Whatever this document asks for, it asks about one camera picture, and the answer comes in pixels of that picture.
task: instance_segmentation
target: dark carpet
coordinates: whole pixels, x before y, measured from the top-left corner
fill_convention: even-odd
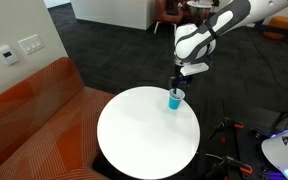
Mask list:
[[[144,31],[77,21],[70,4],[49,11],[87,86],[114,94],[144,85],[169,89],[174,74],[171,25],[161,24],[153,34],[155,24]],[[217,40],[211,58],[213,65],[194,76],[185,100],[199,117],[200,147],[221,153],[206,137],[223,118],[223,101],[288,111],[288,38],[273,41],[241,27]]]

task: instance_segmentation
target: orange couch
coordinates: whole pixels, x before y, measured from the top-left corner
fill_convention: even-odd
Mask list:
[[[92,169],[114,95],[85,87],[60,58],[0,95],[0,179],[107,179]]]

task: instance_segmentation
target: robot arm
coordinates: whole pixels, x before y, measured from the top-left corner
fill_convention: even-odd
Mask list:
[[[215,49],[215,39],[224,33],[251,22],[264,19],[288,6],[288,0],[234,0],[197,28],[194,24],[180,26],[175,34],[177,65],[184,66],[184,76],[208,70],[200,60]]]

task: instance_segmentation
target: white round table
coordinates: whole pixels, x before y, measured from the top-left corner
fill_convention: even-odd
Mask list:
[[[212,8],[212,5],[203,5],[199,4],[198,2],[195,1],[187,1],[187,4],[192,7],[197,7],[197,8]]]
[[[161,179],[182,170],[194,157],[200,128],[182,101],[168,107],[168,91],[138,87],[115,96],[103,109],[97,137],[107,160],[139,179]]]

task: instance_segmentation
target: blue cup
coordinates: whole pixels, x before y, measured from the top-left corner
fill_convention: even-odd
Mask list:
[[[169,95],[170,95],[170,98],[169,98],[168,106],[171,109],[177,109],[181,101],[184,99],[185,93],[181,89],[176,88],[176,93],[174,92],[174,89],[171,89],[169,91]]]

